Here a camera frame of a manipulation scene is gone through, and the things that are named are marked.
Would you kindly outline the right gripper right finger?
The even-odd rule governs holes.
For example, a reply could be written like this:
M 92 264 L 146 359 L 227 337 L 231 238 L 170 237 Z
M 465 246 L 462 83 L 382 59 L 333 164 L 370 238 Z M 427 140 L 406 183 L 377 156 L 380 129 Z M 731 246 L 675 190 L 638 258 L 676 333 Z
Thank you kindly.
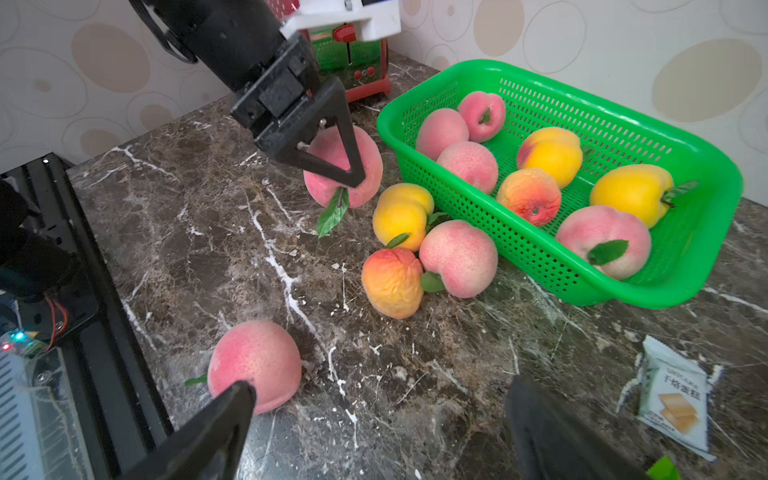
M 516 376 L 506 424 L 525 479 L 646 479 L 648 475 L 532 379 Z

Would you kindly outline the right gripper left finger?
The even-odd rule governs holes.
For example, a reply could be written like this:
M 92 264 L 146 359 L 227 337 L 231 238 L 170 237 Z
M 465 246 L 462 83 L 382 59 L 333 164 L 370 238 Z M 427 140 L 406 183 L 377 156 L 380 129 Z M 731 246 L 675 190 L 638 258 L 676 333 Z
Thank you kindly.
M 235 478 L 256 400 L 251 384 L 235 382 L 121 477 Z

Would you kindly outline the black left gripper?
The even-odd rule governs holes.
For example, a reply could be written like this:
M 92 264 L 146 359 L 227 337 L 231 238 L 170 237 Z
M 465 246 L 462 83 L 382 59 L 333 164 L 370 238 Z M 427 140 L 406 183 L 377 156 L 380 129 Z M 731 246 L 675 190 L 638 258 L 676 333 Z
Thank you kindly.
M 267 2 L 129 4 L 165 52 L 203 63 L 237 94 L 231 115 L 268 157 L 350 188 L 366 179 L 343 84 L 320 87 L 307 38 L 285 37 Z

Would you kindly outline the pink peach with leaf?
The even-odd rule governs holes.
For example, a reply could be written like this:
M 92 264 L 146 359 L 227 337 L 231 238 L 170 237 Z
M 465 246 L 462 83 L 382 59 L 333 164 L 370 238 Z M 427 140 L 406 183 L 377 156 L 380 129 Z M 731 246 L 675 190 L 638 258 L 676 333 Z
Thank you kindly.
M 460 102 L 458 112 L 467 124 L 469 140 L 484 143 L 494 138 L 506 119 L 506 105 L 501 96 L 475 91 Z

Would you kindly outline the yellow peach front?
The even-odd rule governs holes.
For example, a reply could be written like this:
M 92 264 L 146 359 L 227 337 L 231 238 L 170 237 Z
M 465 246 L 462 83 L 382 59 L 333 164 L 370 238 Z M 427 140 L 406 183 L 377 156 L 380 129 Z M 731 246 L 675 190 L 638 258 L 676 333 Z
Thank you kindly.
M 675 200 L 700 184 L 689 180 L 676 185 L 672 175 L 656 165 L 625 165 L 602 176 L 592 188 L 590 205 L 608 206 L 639 218 L 653 228 Z

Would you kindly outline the yellow red peach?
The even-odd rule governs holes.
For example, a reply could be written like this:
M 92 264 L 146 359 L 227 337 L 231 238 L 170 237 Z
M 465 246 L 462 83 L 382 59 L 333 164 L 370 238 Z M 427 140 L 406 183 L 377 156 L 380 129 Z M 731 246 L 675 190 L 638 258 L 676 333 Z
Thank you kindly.
M 576 177 L 583 162 L 580 138 L 573 132 L 547 127 L 531 133 L 517 153 L 517 169 L 539 168 L 550 174 L 560 190 Z

